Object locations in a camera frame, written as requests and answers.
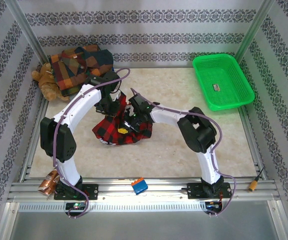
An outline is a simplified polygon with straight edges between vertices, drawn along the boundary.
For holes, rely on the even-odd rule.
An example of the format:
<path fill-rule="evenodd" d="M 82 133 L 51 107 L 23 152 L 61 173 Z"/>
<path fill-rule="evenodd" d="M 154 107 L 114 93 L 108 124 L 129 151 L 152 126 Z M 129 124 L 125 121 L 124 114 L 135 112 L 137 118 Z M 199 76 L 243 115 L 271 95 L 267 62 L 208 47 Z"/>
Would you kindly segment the red black plaid shirt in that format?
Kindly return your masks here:
<path fill-rule="evenodd" d="M 126 95 L 120 92 L 117 99 L 120 103 L 117 115 L 115 117 L 105 116 L 93 129 L 96 138 L 107 145 L 128 145 L 134 144 L 141 139 L 149 139 L 152 135 L 153 124 L 145 121 L 140 124 L 139 132 L 132 129 L 126 130 L 122 127 L 122 122 L 125 120 L 125 111 L 130 108 L 130 104 L 126 103 Z"/>

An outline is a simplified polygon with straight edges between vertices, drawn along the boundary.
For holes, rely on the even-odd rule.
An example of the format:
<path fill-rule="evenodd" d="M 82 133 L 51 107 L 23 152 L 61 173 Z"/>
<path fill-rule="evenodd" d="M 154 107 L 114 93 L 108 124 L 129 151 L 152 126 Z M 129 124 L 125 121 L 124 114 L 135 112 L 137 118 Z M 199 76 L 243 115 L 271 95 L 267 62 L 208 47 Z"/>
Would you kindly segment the multicolour plaid folded shirt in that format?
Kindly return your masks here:
<path fill-rule="evenodd" d="M 113 55 L 98 45 L 79 46 L 49 58 L 53 76 L 60 90 L 84 84 L 89 75 L 102 76 L 113 68 Z"/>

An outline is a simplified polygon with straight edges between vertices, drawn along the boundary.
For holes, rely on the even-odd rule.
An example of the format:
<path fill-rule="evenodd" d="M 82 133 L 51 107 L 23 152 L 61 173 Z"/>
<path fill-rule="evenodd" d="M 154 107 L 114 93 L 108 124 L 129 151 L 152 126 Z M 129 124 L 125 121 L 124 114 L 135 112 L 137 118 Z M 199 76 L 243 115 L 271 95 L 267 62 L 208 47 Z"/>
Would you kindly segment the blue orange toy block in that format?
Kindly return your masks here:
<path fill-rule="evenodd" d="M 136 195 L 139 195 L 140 193 L 146 191 L 148 189 L 148 185 L 146 184 L 144 178 L 139 178 L 136 181 L 131 183 L 131 186 L 135 192 Z"/>

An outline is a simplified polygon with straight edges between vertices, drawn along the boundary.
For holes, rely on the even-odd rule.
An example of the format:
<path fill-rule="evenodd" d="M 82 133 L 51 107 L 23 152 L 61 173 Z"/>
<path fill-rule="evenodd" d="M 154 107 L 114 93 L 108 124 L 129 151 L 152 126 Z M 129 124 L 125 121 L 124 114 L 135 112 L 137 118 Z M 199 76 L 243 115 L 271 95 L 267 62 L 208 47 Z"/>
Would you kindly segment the brown teddy bear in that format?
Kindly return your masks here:
<path fill-rule="evenodd" d="M 62 101 L 69 101 L 69 97 L 61 94 L 61 91 L 55 82 L 50 63 L 45 63 L 40 71 L 32 71 L 31 77 L 38 82 L 41 93 L 49 102 L 54 101 L 57 98 Z"/>

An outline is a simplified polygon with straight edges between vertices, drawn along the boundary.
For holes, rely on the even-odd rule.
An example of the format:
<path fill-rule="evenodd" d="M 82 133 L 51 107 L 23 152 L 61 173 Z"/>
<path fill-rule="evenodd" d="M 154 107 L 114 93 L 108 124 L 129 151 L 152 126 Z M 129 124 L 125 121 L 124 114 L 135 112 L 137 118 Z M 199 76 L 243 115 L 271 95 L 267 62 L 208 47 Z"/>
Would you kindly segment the green plastic basket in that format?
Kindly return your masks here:
<path fill-rule="evenodd" d="M 210 110 L 235 109 L 254 101 L 254 91 L 233 56 L 226 53 L 198 56 L 192 65 Z M 220 91 L 214 91 L 213 84 L 218 84 Z"/>

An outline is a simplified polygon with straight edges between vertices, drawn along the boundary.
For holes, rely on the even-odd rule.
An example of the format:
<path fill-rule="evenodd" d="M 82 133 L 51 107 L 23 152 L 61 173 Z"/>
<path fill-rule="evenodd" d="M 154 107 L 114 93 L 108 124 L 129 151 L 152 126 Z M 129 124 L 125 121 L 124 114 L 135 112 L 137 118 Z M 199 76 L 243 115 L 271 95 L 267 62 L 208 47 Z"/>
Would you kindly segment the crushed copper can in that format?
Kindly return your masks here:
<path fill-rule="evenodd" d="M 49 196 L 51 195 L 57 186 L 57 183 L 59 182 L 59 174 L 56 169 L 53 169 L 42 181 L 40 186 L 38 187 L 37 191 Z"/>

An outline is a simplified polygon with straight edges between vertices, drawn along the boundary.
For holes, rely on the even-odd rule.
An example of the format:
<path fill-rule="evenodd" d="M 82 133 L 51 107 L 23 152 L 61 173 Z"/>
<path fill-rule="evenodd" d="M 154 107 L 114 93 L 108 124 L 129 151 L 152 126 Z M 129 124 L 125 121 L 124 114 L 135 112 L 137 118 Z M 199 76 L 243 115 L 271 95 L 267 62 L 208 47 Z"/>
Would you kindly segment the aluminium front rail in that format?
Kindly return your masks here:
<path fill-rule="evenodd" d="M 236 201 L 279 200 L 280 191 L 274 180 L 259 181 L 255 191 L 248 190 L 252 179 L 237 178 L 237 187 L 233 199 Z M 45 196 L 37 191 L 41 179 L 28 179 L 24 182 L 11 184 L 6 201 L 9 203 L 23 202 L 53 202 L 53 196 Z M 131 179 L 85 179 L 87 184 L 98 185 L 99 202 L 139 203 L 148 202 L 184 202 L 188 194 L 184 188 L 188 183 L 198 183 L 197 178 L 149 178 L 146 179 L 148 189 L 136 195 L 131 187 Z"/>

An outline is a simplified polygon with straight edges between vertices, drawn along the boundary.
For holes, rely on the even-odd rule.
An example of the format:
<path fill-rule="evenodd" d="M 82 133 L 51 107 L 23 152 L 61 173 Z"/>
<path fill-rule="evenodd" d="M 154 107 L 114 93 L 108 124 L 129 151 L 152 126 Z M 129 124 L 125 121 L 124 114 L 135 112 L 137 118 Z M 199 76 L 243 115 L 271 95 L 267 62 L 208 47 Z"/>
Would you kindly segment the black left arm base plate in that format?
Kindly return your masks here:
<path fill-rule="evenodd" d="M 98 185 L 96 184 L 82 184 L 81 191 L 87 195 L 89 200 L 97 200 L 98 198 Z M 86 197 L 72 187 L 59 183 L 55 188 L 54 199 L 63 201 L 85 201 Z"/>

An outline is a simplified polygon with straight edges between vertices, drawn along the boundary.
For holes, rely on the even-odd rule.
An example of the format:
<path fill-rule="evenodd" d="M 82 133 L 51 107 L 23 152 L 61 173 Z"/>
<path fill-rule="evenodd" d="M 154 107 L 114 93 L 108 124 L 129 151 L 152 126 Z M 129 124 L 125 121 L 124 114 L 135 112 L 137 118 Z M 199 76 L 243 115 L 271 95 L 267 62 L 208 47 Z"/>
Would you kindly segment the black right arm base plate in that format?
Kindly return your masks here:
<path fill-rule="evenodd" d="M 187 195 L 188 199 L 219 199 L 220 196 L 228 199 L 232 196 L 232 190 L 229 183 L 223 183 L 215 191 L 203 183 L 188 183 Z"/>

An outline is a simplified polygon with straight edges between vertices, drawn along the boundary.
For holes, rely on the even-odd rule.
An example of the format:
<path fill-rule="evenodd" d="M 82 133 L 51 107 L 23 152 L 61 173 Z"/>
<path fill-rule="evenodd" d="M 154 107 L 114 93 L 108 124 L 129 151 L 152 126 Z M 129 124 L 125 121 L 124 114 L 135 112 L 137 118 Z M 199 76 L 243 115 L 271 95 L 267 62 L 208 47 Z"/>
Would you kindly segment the aluminium corner post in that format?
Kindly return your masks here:
<path fill-rule="evenodd" d="M 38 57 L 39 61 L 43 64 L 48 62 L 48 57 L 45 54 L 38 38 L 33 32 L 25 14 L 21 10 L 17 0 L 4 0 L 4 1 L 7 7 L 9 8 L 10 12 L 12 13 L 13 17 L 15 18 L 17 24 L 21 28 L 26 40 L 32 47 L 35 55 Z"/>
<path fill-rule="evenodd" d="M 263 0 L 260 8 L 258 9 L 249 29 L 247 30 L 245 37 L 243 38 L 241 45 L 239 46 L 236 54 L 235 59 L 238 63 L 240 63 L 250 46 L 251 42 L 253 41 L 255 35 L 257 34 L 261 24 L 265 20 L 267 14 L 269 13 L 272 5 L 276 0 Z"/>

